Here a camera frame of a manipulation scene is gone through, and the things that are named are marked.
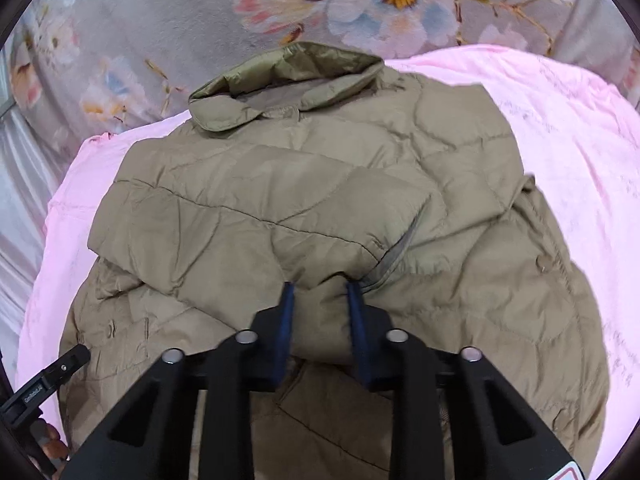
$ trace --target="pink sheet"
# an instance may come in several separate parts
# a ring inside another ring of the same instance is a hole
[[[602,315],[611,373],[604,436],[590,478],[615,457],[640,418],[640,116],[596,75],[499,46],[438,50],[388,65],[448,84],[481,82],[511,123]],[[82,146],[49,204],[42,269],[20,336],[16,381],[57,357],[69,304],[95,255],[86,248],[100,199],[133,142],[161,137],[188,112]],[[45,417],[60,426],[57,403]]]

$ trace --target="jacket pocket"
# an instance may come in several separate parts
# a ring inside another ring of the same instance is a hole
[[[124,327],[116,326],[113,321],[110,321],[106,331],[105,342],[90,348],[91,360],[87,367],[89,380],[100,380],[117,375],[149,358],[148,317]]]

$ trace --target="sticker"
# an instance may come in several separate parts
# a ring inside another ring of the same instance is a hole
[[[549,480],[584,480],[577,463],[569,462]]]

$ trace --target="pink fabric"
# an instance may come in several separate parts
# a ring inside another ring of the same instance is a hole
[[[448,84],[480,82],[511,123],[573,259],[590,279],[611,372],[605,431],[590,478],[615,457],[640,417],[640,116],[596,75],[499,46],[465,46],[387,62]],[[47,243],[20,337],[17,383],[57,357],[70,302],[95,259],[86,240],[95,209],[129,146],[188,118],[84,143],[49,205]],[[57,403],[45,416],[60,425]]]

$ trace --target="metal screw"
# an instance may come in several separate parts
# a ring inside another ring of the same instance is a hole
[[[236,341],[242,345],[248,345],[258,341],[258,335],[253,330],[241,330],[236,334]]]
[[[393,330],[389,330],[389,332],[386,333],[386,338],[392,343],[404,343],[407,339],[409,339],[409,335],[404,330],[395,328]]]
[[[179,348],[169,348],[162,352],[162,361],[167,363],[168,365],[175,365],[182,361],[184,357],[184,352]]]
[[[470,361],[475,363],[482,359],[482,352],[479,351],[475,346],[465,346],[461,351],[460,355],[465,361]]]

